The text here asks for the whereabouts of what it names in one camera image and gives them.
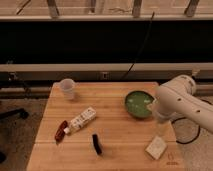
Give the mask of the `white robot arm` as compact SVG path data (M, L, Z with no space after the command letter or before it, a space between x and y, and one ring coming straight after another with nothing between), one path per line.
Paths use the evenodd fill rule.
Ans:
M179 113L213 134L213 105L196 98L195 92L195 81L188 75L179 75L156 88L155 99L148 108L161 124Z

